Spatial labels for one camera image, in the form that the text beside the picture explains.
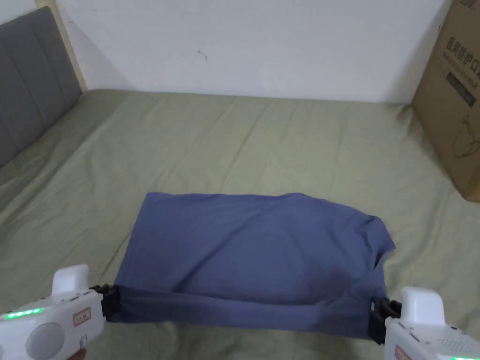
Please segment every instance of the speaker grille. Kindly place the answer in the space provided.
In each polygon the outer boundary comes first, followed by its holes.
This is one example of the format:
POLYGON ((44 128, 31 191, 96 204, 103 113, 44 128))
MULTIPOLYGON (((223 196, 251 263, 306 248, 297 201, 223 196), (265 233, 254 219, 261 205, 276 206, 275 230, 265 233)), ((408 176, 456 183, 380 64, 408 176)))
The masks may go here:
POLYGON ((470 348, 459 340, 437 339, 437 341, 452 352, 471 353, 470 348))

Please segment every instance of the circular button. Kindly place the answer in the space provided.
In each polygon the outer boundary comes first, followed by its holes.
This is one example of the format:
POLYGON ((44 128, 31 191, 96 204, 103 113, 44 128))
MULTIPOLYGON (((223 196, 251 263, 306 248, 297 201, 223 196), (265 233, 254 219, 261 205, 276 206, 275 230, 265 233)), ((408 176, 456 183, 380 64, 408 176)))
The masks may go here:
POLYGON ((58 324, 43 324, 35 328, 25 343, 29 357, 35 360, 53 358, 63 346, 65 334, 58 324))

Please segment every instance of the green bed sheet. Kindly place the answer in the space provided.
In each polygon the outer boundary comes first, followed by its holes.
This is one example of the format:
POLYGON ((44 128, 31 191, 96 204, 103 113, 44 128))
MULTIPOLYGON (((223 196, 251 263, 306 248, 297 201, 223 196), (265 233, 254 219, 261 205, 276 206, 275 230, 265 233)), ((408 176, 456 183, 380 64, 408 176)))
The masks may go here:
MULTIPOLYGON (((0 169, 0 312, 58 268, 113 282, 147 192, 302 192, 379 216, 385 276, 438 291, 480 339, 480 204, 453 188, 410 107, 95 90, 0 169)), ((366 341, 182 324, 108 324, 88 359, 382 359, 366 341)))

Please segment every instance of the red label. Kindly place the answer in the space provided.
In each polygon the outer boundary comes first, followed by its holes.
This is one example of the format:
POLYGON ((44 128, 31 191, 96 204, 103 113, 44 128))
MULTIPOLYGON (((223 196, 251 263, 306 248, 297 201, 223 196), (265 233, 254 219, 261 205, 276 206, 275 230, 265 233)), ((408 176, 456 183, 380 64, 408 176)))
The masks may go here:
POLYGON ((73 326, 83 324, 85 321, 90 320, 92 317, 92 310, 90 308, 83 309, 73 316, 73 326))
POLYGON ((395 346, 395 357, 397 360, 412 360, 398 345, 395 346))

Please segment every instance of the cardboard box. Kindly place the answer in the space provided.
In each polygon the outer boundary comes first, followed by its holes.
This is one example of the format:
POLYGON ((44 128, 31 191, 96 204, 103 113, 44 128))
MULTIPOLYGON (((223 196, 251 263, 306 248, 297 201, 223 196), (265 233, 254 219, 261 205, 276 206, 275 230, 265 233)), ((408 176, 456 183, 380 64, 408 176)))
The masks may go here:
POLYGON ((480 202, 480 0, 453 0, 413 108, 458 191, 480 202))

